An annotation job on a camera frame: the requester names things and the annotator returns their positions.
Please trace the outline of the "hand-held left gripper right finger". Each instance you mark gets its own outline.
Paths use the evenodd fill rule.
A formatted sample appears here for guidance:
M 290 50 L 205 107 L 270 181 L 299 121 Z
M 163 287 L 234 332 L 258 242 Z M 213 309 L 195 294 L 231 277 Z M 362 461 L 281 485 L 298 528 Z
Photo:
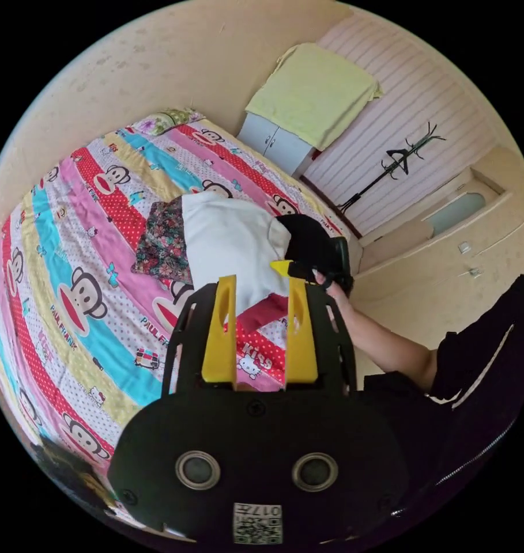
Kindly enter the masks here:
M 286 385 L 312 385 L 318 379 L 306 285 L 307 283 L 302 279 L 289 279 L 285 353 Z

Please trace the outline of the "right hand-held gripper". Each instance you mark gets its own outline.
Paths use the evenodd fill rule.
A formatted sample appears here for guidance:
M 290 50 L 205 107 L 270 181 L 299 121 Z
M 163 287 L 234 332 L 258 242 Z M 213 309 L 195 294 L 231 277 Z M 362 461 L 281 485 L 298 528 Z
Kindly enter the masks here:
M 285 260 L 276 260 L 270 267 L 281 277 L 300 278 L 315 283 L 312 269 L 330 277 L 348 296 L 353 287 L 348 243 L 345 237 L 330 237 L 315 219 L 303 215 L 277 217 L 291 235 Z

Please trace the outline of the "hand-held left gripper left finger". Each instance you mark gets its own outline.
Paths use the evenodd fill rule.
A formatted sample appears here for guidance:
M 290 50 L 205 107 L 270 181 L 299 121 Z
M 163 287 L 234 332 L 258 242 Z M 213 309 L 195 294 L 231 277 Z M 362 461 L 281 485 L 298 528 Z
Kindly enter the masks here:
M 236 384 L 236 277 L 219 279 L 201 376 L 210 385 Z

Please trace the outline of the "person's right hand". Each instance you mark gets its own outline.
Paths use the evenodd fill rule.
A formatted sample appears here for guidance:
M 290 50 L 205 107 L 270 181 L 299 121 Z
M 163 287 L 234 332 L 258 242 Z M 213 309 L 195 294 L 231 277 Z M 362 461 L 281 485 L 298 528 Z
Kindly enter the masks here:
M 334 282 L 330 277 L 324 276 L 315 268 L 312 269 L 312 273 L 316 284 L 323 288 L 324 291 L 335 301 L 342 315 L 353 312 L 353 307 L 350 304 L 347 295 L 336 282 Z

